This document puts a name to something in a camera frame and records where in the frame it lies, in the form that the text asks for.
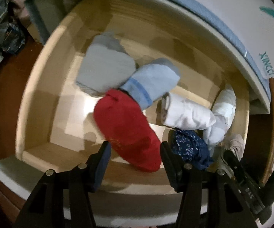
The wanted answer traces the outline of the wooden top drawer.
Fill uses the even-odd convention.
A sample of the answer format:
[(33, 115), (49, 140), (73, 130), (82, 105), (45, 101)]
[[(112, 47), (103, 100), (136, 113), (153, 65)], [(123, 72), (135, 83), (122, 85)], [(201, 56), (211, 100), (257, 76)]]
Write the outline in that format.
[[(16, 154), (0, 160), (0, 182), (22, 201), (48, 169), (70, 170), (98, 151), (103, 136), (93, 120), (99, 98), (74, 83), (93, 37), (113, 32), (141, 66), (167, 58), (181, 79), (172, 89), (211, 108), (225, 83), (236, 94), (236, 116), (228, 135), (244, 142), (249, 123), (249, 84), (239, 53), (206, 22), (172, 4), (151, 0), (83, 0), (44, 45), (22, 96)], [(112, 151), (100, 190), (90, 194), (100, 226), (156, 226), (176, 220), (182, 194), (170, 187), (163, 165), (155, 173), (136, 170)]]

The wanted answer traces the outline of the navy floral lace underwear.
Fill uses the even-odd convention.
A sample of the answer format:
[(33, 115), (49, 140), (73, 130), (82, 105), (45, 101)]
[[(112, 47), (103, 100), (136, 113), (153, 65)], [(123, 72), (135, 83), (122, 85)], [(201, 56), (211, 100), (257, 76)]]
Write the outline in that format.
[(171, 149), (185, 163), (199, 170), (207, 169), (214, 162), (208, 145), (194, 130), (175, 129), (172, 133)]

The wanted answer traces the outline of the dark blue patterned bag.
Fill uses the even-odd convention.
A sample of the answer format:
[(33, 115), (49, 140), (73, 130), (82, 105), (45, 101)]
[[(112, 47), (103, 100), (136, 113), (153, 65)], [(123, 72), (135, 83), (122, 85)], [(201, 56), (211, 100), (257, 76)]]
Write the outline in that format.
[(0, 51), (4, 56), (18, 54), (25, 46), (26, 35), (19, 25), (9, 23), (4, 40), (0, 46)]

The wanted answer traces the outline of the white pink floral underwear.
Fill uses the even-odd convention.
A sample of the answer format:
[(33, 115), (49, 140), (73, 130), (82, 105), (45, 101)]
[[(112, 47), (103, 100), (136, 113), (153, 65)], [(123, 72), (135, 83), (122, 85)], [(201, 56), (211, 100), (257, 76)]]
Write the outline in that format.
[(225, 148), (232, 151), (236, 158), (241, 161), (245, 150), (245, 142), (242, 135), (232, 134), (227, 137)]

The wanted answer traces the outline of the grey underwear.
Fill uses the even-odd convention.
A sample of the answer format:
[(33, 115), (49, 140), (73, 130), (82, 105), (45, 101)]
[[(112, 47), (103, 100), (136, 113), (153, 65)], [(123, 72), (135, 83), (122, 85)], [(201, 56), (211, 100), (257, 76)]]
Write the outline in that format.
[(75, 84), (90, 96), (98, 97), (117, 89), (135, 72), (134, 59), (111, 32), (96, 35), (88, 47)]

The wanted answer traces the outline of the pale white garment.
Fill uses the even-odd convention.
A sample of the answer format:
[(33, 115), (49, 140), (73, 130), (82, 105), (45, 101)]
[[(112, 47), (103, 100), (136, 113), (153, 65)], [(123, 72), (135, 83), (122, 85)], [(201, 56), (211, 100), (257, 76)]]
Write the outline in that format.
[(232, 125), (236, 111), (236, 95), (230, 84), (219, 93), (212, 108), (216, 122), (203, 131), (202, 139), (208, 145), (210, 156), (220, 144)]

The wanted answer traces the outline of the white rolled underwear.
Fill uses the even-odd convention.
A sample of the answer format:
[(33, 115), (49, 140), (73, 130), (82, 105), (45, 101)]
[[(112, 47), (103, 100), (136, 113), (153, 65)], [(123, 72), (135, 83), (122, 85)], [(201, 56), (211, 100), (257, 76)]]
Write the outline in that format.
[(161, 100), (161, 123), (182, 130), (204, 130), (216, 123), (211, 110), (180, 95), (167, 93)]

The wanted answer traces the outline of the white XINCCI shoe box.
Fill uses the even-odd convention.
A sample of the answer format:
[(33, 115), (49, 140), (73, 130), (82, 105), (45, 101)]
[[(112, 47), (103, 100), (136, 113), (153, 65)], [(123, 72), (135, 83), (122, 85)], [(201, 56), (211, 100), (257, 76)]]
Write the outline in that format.
[(271, 0), (196, 1), (234, 32), (265, 78), (274, 77), (274, 4)]

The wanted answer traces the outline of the light blue underwear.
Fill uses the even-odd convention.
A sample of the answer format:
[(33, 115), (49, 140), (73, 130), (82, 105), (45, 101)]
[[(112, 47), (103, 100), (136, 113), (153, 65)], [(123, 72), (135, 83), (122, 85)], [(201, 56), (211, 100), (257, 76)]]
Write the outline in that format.
[(128, 93), (143, 111), (175, 88), (179, 80), (179, 69), (159, 58), (139, 67), (119, 89)]

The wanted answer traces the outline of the red underwear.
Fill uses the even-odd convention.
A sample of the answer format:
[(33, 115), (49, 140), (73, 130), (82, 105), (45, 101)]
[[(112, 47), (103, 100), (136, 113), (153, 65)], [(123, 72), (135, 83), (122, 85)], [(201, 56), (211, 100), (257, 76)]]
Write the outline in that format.
[(118, 155), (145, 172), (160, 169), (160, 140), (140, 106), (126, 93), (110, 89), (95, 105), (98, 129)]

